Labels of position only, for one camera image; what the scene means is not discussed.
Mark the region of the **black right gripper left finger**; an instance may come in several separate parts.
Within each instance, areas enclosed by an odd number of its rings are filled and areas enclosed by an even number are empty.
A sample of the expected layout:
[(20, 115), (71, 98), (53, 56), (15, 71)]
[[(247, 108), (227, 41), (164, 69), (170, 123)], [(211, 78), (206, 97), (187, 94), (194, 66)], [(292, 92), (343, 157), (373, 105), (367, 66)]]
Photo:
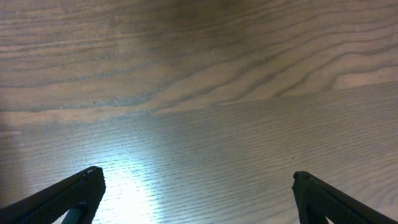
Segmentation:
[(103, 170), (88, 167), (1, 209), (1, 223), (91, 224), (106, 190)]

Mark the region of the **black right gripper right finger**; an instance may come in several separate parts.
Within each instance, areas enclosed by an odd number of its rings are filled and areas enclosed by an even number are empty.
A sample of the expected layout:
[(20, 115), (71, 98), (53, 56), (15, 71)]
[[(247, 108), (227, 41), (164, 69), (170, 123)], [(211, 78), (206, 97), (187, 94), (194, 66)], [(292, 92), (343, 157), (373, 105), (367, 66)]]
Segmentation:
[(294, 173), (292, 190), (301, 224), (397, 224), (305, 171)]

